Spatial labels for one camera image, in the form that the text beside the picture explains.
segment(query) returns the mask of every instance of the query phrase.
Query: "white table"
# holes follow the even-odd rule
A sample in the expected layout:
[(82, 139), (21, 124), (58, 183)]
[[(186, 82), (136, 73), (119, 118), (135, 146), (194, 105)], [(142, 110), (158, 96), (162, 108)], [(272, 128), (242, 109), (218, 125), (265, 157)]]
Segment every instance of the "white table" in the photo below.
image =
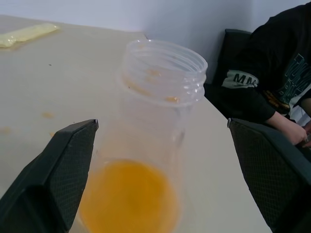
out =
[[(0, 16), (0, 33), (38, 23)], [(125, 45), (144, 38), (57, 25), (58, 33), (0, 50), (0, 128), (11, 130), (0, 133), (0, 196), (41, 153), (49, 133), (91, 118), (105, 127), (115, 111), (114, 73)], [(193, 110), (184, 149), (192, 156), (183, 158), (185, 212), (177, 233), (270, 232), (244, 182), (226, 119), (206, 99)]]

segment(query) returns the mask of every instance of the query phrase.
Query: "sweatshirt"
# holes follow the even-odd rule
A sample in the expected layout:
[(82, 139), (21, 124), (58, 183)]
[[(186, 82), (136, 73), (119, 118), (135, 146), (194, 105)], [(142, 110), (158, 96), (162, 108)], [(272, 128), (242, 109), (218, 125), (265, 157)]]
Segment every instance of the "sweatshirt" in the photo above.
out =
[(246, 119), (284, 116), (311, 98), (311, 3), (271, 17), (229, 65), (222, 88)]

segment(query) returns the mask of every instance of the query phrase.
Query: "plastic jar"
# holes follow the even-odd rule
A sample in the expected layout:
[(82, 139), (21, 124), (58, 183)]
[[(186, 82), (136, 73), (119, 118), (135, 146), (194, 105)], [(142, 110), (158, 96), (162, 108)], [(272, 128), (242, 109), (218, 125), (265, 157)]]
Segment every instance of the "plastic jar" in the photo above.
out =
[(105, 129), (80, 204), (89, 232), (173, 232), (181, 212), (179, 149), (204, 96), (206, 69), (199, 54), (172, 43), (128, 44), (117, 76), (120, 114)]

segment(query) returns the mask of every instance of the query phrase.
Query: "orange liquid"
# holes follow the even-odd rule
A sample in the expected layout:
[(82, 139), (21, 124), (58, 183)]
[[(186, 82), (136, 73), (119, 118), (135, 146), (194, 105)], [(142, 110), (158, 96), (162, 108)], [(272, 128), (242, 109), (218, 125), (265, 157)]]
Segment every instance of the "orange liquid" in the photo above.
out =
[(80, 217), (91, 233), (171, 233), (179, 204), (160, 170), (119, 160), (89, 174)]

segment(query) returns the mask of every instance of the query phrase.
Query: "white wall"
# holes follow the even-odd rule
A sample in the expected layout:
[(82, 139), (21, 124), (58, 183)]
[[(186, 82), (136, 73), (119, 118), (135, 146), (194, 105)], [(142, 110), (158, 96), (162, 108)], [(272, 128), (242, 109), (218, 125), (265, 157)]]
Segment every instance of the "white wall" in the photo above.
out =
[(203, 55), (215, 68), (225, 28), (251, 29), (251, 0), (0, 0), (0, 14), (144, 31)]
[(253, 0), (252, 30), (265, 24), (270, 17), (290, 8), (306, 4), (309, 0)]

